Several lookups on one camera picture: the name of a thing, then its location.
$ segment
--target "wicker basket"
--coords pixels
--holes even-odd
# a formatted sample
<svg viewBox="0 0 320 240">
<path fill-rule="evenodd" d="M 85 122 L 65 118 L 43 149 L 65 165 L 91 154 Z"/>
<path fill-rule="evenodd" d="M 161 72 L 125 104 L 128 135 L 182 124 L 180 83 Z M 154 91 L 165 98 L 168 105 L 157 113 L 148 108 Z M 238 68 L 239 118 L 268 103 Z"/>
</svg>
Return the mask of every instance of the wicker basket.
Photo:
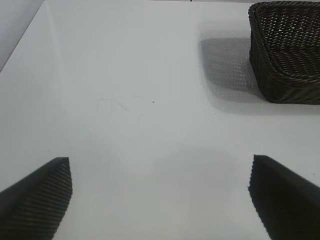
<svg viewBox="0 0 320 240">
<path fill-rule="evenodd" d="M 264 97 L 320 104 L 320 2 L 259 2 L 249 21 L 250 62 Z"/>
</svg>

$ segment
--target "textured rubber pad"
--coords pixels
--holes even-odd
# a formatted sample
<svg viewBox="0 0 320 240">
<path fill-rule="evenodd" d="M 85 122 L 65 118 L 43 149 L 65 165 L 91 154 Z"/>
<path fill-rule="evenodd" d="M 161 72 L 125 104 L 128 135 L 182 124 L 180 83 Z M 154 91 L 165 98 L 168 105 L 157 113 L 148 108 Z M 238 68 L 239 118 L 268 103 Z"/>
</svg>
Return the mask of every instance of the textured rubber pad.
<svg viewBox="0 0 320 240">
<path fill-rule="evenodd" d="M 58 157 L 0 193 L 0 240 L 51 240 L 72 195 L 69 159 Z"/>
<path fill-rule="evenodd" d="M 320 240 L 320 188 L 268 156 L 254 156 L 253 205 L 272 240 Z"/>
</svg>

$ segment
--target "woven basket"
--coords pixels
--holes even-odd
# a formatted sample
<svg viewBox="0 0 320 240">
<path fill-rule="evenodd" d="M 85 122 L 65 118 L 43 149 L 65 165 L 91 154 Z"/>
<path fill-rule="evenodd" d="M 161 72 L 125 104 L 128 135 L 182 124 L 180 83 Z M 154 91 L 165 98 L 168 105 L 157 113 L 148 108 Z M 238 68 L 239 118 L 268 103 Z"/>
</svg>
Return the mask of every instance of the woven basket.
<svg viewBox="0 0 320 240">
<path fill-rule="evenodd" d="M 259 2 L 249 21 L 250 62 L 264 97 L 320 104 L 320 2 Z"/>
</svg>

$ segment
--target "tabletop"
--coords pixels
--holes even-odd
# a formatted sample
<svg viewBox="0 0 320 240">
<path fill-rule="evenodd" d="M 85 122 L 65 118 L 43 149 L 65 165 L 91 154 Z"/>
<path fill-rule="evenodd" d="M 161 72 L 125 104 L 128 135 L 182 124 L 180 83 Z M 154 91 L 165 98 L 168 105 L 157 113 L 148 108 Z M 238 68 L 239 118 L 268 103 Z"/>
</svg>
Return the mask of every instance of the tabletop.
<svg viewBox="0 0 320 240">
<path fill-rule="evenodd" d="M 48 0 L 0 73 L 0 191 L 69 157 L 55 240 L 267 240 L 254 154 L 320 185 L 320 108 L 266 102 L 248 3 Z"/>
</svg>

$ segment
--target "wall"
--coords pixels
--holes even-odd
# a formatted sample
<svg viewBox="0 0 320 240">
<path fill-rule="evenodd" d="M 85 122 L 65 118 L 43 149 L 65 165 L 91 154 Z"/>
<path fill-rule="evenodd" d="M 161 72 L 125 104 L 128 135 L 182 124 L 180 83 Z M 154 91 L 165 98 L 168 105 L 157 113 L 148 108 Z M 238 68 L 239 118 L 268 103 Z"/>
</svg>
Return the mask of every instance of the wall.
<svg viewBox="0 0 320 240">
<path fill-rule="evenodd" d="M 0 71 L 44 0 L 0 0 Z"/>
</svg>

